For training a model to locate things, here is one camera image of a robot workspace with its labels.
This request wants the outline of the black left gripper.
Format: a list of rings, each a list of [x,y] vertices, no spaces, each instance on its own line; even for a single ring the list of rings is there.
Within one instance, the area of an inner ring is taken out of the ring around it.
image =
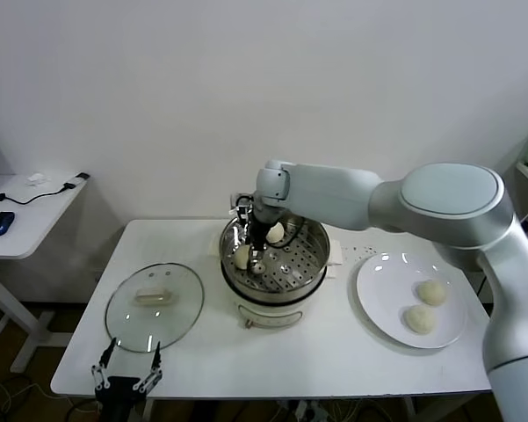
[[[107,375],[107,366],[116,346],[112,338],[102,352],[98,363],[91,367],[95,383],[95,398],[101,404],[99,422],[127,422],[131,410],[146,399],[163,378],[161,344],[157,343],[150,372],[143,379]]]

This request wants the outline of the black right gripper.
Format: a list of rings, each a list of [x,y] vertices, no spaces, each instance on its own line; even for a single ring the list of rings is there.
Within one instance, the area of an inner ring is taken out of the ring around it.
[[[269,230],[269,223],[261,222],[253,211],[249,213],[247,244],[251,246],[250,263],[252,265],[259,265],[263,263],[264,246],[266,244],[266,237]]]

